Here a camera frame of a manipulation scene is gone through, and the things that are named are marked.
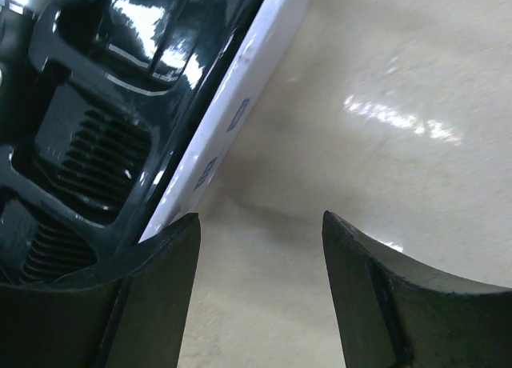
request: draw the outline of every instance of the beige floor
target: beige floor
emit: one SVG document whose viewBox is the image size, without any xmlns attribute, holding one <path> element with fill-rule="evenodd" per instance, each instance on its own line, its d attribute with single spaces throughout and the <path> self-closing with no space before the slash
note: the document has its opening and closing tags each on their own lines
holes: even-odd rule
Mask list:
<svg viewBox="0 0 512 368">
<path fill-rule="evenodd" d="M 200 213 L 189 367 L 340 367 L 334 210 L 512 286 L 510 0 L 314 0 Z"/>
</svg>

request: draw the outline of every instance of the shiny tile floor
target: shiny tile floor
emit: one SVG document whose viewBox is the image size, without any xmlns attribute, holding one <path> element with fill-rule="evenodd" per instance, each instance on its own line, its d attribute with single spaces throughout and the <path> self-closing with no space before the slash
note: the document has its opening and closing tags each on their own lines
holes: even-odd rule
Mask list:
<svg viewBox="0 0 512 368">
<path fill-rule="evenodd" d="M 182 368 L 340 367 L 324 210 L 512 286 L 510 0 L 314 0 L 212 181 Z"/>
</svg>

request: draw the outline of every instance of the blue label marking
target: blue label marking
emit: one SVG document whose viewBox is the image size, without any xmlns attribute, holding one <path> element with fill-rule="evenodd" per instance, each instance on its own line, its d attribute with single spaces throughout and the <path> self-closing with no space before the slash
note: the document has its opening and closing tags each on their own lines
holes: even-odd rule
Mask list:
<svg viewBox="0 0 512 368">
<path fill-rule="evenodd" d="M 243 116 L 243 113 L 246 111 L 247 106 L 250 103 L 250 98 L 246 98 L 243 102 L 240 108 L 238 108 L 237 114 L 234 116 L 233 121 L 231 122 L 229 128 L 227 131 L 234 130 L 236 126 L 238 125 L 238 122 L 240 121 L 240 118 Z"/>
<path fill-rule="evenodd" d="M 201 177 L 198 180 L 198 184 L 195 186 L 194 190 L 202 186 L 205 181 L 208 179 L 208 176 L 210 175 L 211 170 L 214 168 L 215 163 L 217 162 L 218 158 L 214 158 L 211 162 L 208 163 L 205 170 L 202 172 Z"/>
</svg>

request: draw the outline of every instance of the white cardboard edge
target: white cardboard edge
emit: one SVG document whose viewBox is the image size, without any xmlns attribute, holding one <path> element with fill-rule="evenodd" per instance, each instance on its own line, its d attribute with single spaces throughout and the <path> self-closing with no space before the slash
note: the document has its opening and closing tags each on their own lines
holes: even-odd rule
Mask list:
<svg viewBox="0 0 512 368">
<path fill-rule="evenodd" d="M 264 0 L 140 242 L 195 210 L 291 44 L 310 0 Z"/>
</svg>

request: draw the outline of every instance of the blue logo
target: blue logo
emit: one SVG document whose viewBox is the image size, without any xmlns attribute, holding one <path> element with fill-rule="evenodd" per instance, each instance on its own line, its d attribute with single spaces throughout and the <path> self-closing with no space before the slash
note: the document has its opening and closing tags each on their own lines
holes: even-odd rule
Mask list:
<svg viewBox="0 0 512 368">
<path fill-rule="evenodd" d="M 218 158 L 214 158 L 211 162 L 208 163 L 206 166 L 204 172 L 202 173 L 201 177 L 199 178 L 198 184 L 195 186 L 194 190 L 202 186 L 205 181 L 208 179 L 208 176 L 210 175 L 211 170 L 214 168 L 215 163 L 217 162 Z"/>
<path fill-rule="evenodd" d="M 240 118 L 243 116 L 243 113 L 246 111 L 247 106 L 250 103 L 250 98 L 246 98 L 243 102 L 240 108 L 238 108 L 237 114 L 234 116 L 233 121 L 231 122 L 229 128 L 227 131 L 234 130 L 236 126 L 238 125 L 238 122 L 240 121 Z"/>
</svg>

